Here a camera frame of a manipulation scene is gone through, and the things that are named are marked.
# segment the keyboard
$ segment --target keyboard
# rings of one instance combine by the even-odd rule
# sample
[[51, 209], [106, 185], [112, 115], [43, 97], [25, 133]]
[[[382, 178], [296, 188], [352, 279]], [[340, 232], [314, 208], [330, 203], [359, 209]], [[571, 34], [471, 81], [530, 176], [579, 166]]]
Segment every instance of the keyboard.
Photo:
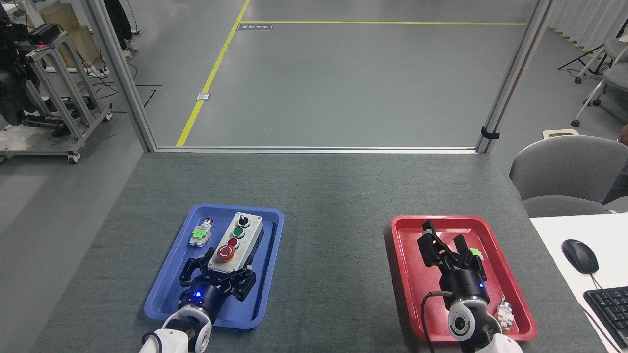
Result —
[[619, 347], [628, 347], [628, 287], [588, 290], [584, 296]]

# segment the shoe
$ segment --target shoe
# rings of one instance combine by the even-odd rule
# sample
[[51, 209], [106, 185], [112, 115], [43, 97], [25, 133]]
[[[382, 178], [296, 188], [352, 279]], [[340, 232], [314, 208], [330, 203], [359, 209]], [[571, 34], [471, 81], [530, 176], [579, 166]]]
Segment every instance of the shoe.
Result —
[[124, 42], [126, 43], [126, 50], [130, 52], [136, 52], [138, 50], [138, 46], [137, 44], [135, 44], [133, 38], [131, 38], [130, 40], [124, 40]]

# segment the person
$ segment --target person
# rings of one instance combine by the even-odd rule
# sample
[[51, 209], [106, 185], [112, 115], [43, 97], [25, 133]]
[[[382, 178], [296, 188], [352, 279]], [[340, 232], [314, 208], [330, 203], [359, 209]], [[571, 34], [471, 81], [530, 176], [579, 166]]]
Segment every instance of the person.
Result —
[[[624, 126], [617, 140], [628, 146], [628, 124]], [[628, 161], [626, 161], [626, 164], [624, 164], [624, 167], [619, 172], [619, 175], [617, 175], [617, 179], [615, 179], [609, 193], [606, 195], [606, 198], [604, 198], [604, 201], [602, 201], [602, 205], [606, 205], [607, 203], [626, 195], [628, 195]]]
[[130, 60], [133, 58], [131, 52], [135, 52], [138, 46], [133, 40], [133, 32], [131, 31], [129, 19], [126, 17], [120, 0], [104, 0], [104, 2], [109, 18], [111, 19], [111, 24], [116, 32], [116, 37], [120, 43], [122, 54], [126, 60]]

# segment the table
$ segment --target table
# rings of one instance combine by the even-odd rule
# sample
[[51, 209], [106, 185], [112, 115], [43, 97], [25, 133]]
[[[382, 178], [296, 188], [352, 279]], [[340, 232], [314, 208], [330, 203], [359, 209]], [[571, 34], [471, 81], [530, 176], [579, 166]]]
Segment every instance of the table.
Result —
[[[33, 352], [139, 350], [162, 324], [146, 318], [146, 295], [200, 203], [286, 216], [264, 320], [252, 330], [214, 328], [212, 352], [426, 352], [409, 324], [390, 229], [408, 214], [486, 219], [538, 326], [525, 353], [604, 349], [578, 303], [563, 298], [569, 287], [489, 155], [148, 153]], [[435, 349], [460, 353], [457, 344]]]
[[[576, 239], [593, 250], [600, 265], [600, 269], [594, 274], [594, 277], [602, 285], [602, 288], [627, 286], [628, 262], [624, 251], [628, 247], [628, 234], [626, 232], [628, 214], [543, 217], [530, 220], [578, 303], [587, 309], [598, 325], [606, 331], [583, 297], [585, 291], [595, 289], [591, 277], [588, 274], [578, 272], [567, 261], [561, 250], [561, 244], [566, 239]], [[617, 352], [603, 337], [599, 329], [593, 323], [592, 325], [607, 350]]]

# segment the computer mouse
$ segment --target computer mouse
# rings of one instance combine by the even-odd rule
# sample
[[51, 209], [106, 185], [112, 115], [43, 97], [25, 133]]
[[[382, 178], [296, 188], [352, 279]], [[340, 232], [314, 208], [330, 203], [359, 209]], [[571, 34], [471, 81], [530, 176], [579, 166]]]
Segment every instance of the computer mouse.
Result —
[[599, 269], [593, 250], [582, 241], [567, 239], [560, 247], [569, 263], [579, 272], [591, 274]]

